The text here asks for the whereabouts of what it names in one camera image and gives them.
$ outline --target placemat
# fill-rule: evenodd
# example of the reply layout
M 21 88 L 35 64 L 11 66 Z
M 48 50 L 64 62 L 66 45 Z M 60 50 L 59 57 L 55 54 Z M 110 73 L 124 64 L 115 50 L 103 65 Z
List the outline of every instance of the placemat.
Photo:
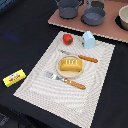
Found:
M 58 33 L 20 88 L 16 90 L 14 96 L 60 116 L 79 127 L 89 128 L 114 45 L 96 40 L 94 48 L 84 49 L 81 44 L 82 37 L 71 34 L 74 41 L 70 46 L 67 46 L 62 40 L 65 33 L 62 31 Z M 86 86 L 85 90 L 45 77 L 44 72 L 46 70 L 57 74 L 56 61 L 58 58 L 65 56 L 57 48 L 98 59 L 98 63 L 84 60 L 84 73 L 78 78 L 72 79 L 84 84 Z

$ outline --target yellow package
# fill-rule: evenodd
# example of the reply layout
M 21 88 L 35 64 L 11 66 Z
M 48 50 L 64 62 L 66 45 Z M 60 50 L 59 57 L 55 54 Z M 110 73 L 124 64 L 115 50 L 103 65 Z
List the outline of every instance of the yellow package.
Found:
M 82 71 L 83 62 L 80 59 L 63 59 L 61 60 L 61 71 Z
M 13 73 L 13 74 L 7 76 L 6 78 L 3 79 L 3 81 L 4 81 L 5 85 L 6 85 L 7 87 L 9 87 L 9 86 L 11 86 L 12 84 L 14 84 L 14 83 L 20 81 L 21 79 L 23 79 L 23 78 L 25 78 L 25 77 L 26 77 L 26 75 L 25 75 L 25 73 L 23 72 L 23 70 L 21 69 L 21 70 L 15 72 L 15 73 Z

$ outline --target fork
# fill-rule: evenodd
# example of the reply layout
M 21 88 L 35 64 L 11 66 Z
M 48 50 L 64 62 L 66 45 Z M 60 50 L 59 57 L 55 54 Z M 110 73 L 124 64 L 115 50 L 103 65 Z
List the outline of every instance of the fork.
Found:
M 57 75 L 53 74 L 52 72 L 46 71 L 45 75 L 48 78 L 55 79 L 55 80 L 61 80 L 61 81 L 65 82 L 65 83 L 70 84 L 72 86 L 75 86 L 77 88 L 86 89 L 86 87 L 84 85 L 76 83 L 76 82 L 71 81 L 71 80 L 68 80 L 66 78 L 60 78 Z

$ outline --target knife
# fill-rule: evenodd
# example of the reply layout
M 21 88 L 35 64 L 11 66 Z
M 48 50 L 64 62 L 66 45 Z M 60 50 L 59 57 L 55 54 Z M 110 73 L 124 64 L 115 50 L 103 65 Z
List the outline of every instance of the knife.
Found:
M 97 63 L 98 60 L 97 59 L 94 59 L 94 58 L 91 58 L 91 57 L 87 57 L 87 56 L 83 56 L 83 55 L 77 55 L 77 54 L 74 54 L 74 53 L 70 53 L 70 52 L 66 52 L 66 51 L 63 51 L 61 49 L 58 49 L 58 51 L 64 53 L 64 54 L 67 54 L 67 55 L 76 55 L 78 56 L 80 59 L 83 59 L 83 60 L 87 60 L 87 61 L 91 61 L 91 62 L 94 62 L 94 63 Z

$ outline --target bread roll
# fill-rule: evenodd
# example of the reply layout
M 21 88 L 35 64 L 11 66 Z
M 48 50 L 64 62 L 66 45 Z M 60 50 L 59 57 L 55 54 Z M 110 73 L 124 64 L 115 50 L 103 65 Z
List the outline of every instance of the bread roll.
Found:
M 82 71 L 83 62 L 80 59 L 63 59 L 61 60 L 61 71 Z

